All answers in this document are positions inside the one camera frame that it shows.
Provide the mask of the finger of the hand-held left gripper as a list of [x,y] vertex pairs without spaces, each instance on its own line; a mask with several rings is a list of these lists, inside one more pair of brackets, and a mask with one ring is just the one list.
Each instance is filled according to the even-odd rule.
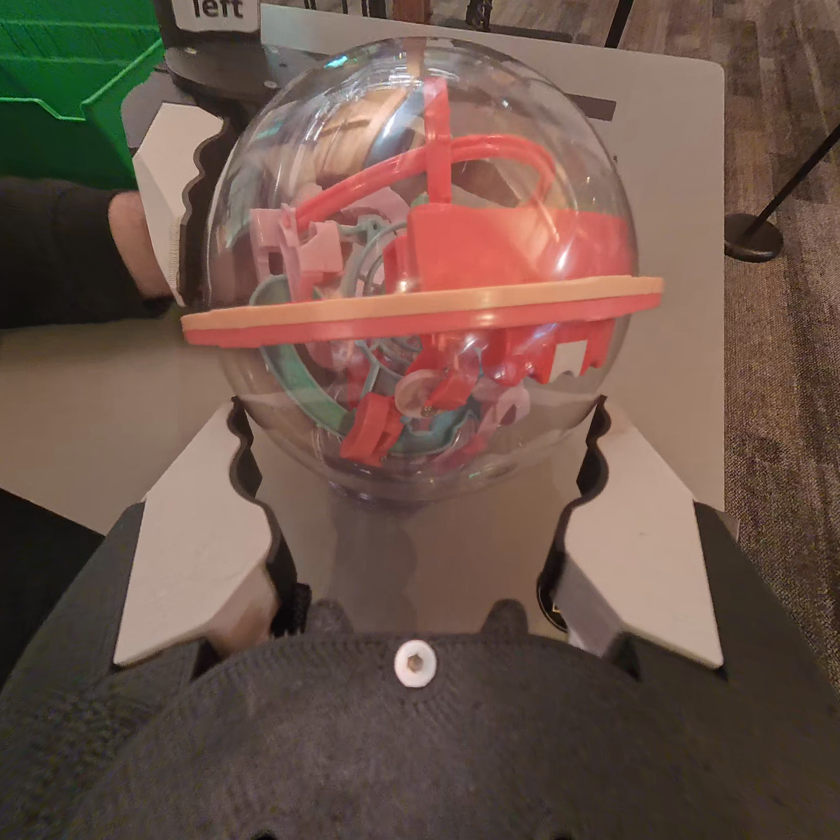
[[203,305],[207,216],[216,143],[227,121],[196,105],[164,102],[133,156],[154,258],[176,303]]

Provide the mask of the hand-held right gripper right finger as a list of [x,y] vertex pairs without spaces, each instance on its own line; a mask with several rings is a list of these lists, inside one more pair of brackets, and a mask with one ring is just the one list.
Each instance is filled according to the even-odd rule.
[[594,406],[576,477],[539,577],[569,641],[605,657],[637,637],[702,666],[722,666],[696,500],[628,416]]

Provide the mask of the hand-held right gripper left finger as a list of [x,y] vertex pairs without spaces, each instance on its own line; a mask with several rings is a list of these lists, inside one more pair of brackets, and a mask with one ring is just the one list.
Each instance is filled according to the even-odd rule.
[[296,586],[238,399],[219,407],[143,498],[112,662],[204,641],[220,658],[270,640]]

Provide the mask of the clear maze ball red tracks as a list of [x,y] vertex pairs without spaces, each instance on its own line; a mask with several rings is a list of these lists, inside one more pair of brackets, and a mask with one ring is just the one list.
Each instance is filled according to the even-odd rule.
[[359,497],[435,501],[542,460],[664,293],[584,112],[475,42],[307,58],[213,187],[184,338]]

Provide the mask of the person's left forearm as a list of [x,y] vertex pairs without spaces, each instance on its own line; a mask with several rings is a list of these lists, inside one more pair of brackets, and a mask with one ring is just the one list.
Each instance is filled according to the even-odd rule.
[[113,196],[74,182],[1,179],[1,330],[156,319],[109,230]]

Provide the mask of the person's left hand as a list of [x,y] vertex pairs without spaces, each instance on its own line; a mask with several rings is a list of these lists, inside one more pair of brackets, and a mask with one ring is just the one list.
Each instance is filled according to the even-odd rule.
[[120,192],[108,205],[112,241],[133,284],[145,300],[173,299],[154,254],[144,205],[138,192]]

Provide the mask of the round black table button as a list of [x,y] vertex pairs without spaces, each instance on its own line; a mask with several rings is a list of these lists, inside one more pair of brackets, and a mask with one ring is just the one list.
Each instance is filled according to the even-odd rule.
[[568,636],[569,628],[560,609],[555,605],[550,582],[541,575],[537,583],[537,600],[541,614],[554,631],[561,636]]

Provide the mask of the green plastic bin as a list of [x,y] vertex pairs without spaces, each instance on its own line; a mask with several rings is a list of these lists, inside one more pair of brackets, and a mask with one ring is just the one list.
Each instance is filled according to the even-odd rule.
[[163,60],[152,2],[1,2],[1,174],[135,186],[121,106]]

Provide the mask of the black stanchion post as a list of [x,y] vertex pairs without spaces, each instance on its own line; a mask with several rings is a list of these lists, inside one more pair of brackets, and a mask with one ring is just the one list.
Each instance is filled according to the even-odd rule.
[[726,256],[746,263],[762,264],[776,259],[784,246],[782,232],[771,217],[784,201],[833,150],[839,141],[839,125],[819,143],[791,177],[758,213],[730,213],[724,220],[723,244]]

